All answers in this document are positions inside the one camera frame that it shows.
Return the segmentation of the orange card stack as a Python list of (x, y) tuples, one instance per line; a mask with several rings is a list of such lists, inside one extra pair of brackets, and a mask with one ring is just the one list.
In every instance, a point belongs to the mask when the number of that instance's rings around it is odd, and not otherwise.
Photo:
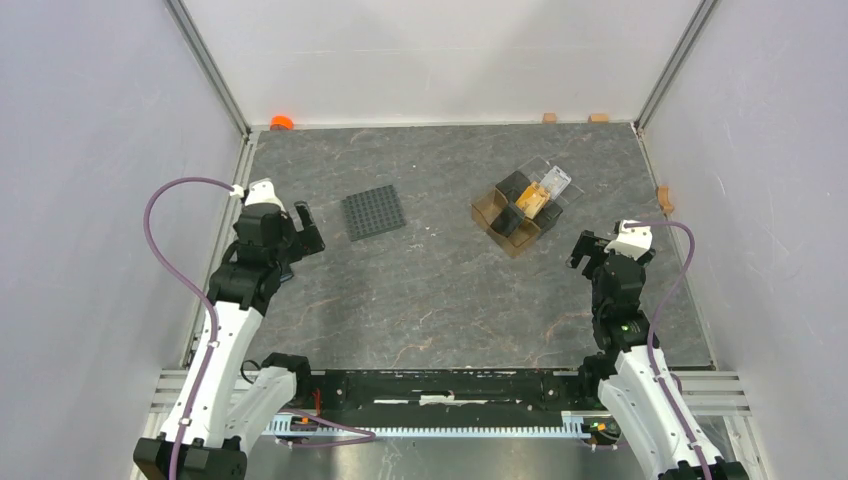
[(526, 218), (534, 219), (550, 200), (550, 192), (539, 182), (532, 182), (515, 201)]

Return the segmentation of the amber and black organizer box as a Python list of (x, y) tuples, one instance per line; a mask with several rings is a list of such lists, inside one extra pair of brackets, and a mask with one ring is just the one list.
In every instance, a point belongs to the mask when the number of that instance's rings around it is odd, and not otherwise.
[(471, 203), (471, 218), (509, 257), (523, 254), (556, 226), (563, 206), (548, 197), (537, 210), (529, 204), (542, 190), (520, 170), (496, 183)]

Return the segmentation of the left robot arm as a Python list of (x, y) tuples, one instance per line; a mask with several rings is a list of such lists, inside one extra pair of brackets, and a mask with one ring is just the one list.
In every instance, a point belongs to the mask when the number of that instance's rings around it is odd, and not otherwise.
[(232, 399), (247, 348), (292, 264), (325, 245), (309, 206), (300, 224), (277, 201), (247, 203), (234, 241), (201, 299), (206, 310), (198, 350), (178, 398), (153, 438), (138, 440), (133, 461), (146, 479), (242, 479), (248, 455), (277, 411), (314, 394), (304, 356), (270, 354), (238, 401)]

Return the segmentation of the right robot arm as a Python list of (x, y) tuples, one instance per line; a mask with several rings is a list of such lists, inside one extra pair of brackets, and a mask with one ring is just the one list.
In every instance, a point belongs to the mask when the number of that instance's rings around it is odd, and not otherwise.
[(625, 223), (609, 240), (585, 230), (569, 257), (591, 283), (593, 336), (599, 351), (578, 370), (577, 392), (617, 422), (648, 479), (746, 479), (724, 458), (685, 404), (652, 324), (641, 307), (652, 232)]

